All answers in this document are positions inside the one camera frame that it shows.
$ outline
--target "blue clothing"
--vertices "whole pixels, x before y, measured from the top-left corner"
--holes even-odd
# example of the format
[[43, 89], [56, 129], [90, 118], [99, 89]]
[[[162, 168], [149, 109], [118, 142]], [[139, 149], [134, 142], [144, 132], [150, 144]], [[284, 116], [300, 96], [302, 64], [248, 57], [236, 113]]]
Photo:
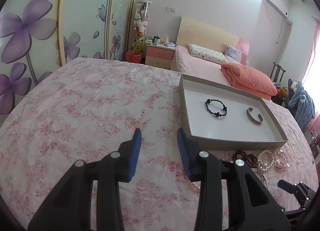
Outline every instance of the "blue clothing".
[[300, 129], [305, 132], [311, 119], [315, 118], [315, 105], [308, 92], [304, 90], [301, 81], [298, 82], [297, 91], [292, 96], [288, 106], [293, 108], [297, 102], [298, 108], [294, 119], [297, 121]]

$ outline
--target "metal screw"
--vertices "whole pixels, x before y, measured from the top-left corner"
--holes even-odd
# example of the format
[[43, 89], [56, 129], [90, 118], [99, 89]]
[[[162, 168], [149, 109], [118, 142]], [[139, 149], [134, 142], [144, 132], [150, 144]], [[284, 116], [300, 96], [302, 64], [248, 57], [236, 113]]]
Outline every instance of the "metal screw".
[[206, 151], [201, 151], [201, 152], [199, 153], [199, 155], [200, 155], [201, 157], [203, 157], [203, 158], [206, 158], [206, 157], [209, 156], [209, 153], [206, 152]]
[[112, 152], [110, 156], [112, 158], [118, 158], [118, 157], [120, 157], [120, 153], [119, 152]]
[[82, 165], [84, 165], [84, 161], [83, 161], [83, 160], [77, 160], [77, 161], [75, 162], [75, 166], [76, 166], [76, 167], [81, 167]]
[[244, 166], [244, 161], [241, 159], [236, 160], [236, 165], [238, 166]]

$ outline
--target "nightstand drawer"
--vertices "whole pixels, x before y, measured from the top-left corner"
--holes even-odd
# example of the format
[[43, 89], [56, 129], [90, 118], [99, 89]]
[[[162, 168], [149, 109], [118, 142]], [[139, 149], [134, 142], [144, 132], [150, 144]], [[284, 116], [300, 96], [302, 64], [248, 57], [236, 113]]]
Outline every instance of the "nightstand drawer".
[[174, 50], [168, 50], [160, 47], [148, 46], [147, 48], [147, 56], [158, 57], [167, 60], [172, 60], [174, 52]]
[[147, 56], [146, 65], [163, 68], [163, 69], [170, 69], [171, 61], [167, 59]]

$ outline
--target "trash can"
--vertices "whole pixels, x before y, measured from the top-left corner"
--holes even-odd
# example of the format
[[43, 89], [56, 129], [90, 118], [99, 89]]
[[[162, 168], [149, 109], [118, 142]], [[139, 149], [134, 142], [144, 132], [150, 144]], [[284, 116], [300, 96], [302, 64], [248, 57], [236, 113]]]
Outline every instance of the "trash can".
[[140, 63], [142, 60], [142, 53], [139, 51], [128, 51], [125, 54], [125, 59], [128, 62]]

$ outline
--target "flower stem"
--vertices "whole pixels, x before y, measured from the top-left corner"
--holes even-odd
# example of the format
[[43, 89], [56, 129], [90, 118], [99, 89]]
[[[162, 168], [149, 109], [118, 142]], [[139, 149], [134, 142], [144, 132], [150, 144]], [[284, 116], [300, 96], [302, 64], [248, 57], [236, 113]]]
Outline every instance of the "flower stem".
[[26, 54], [26, 58], [27, 58], [29, 70], [30, 70], [31, 76], [33, 78], [33, 81], [35, 82], [35, 85], [38, 85], [38, 80], [37, 80], [35, 71], [33, 70], [32, 63], [31, 63], [31, 58], [30, 58], [30, 54], [29, 53]]

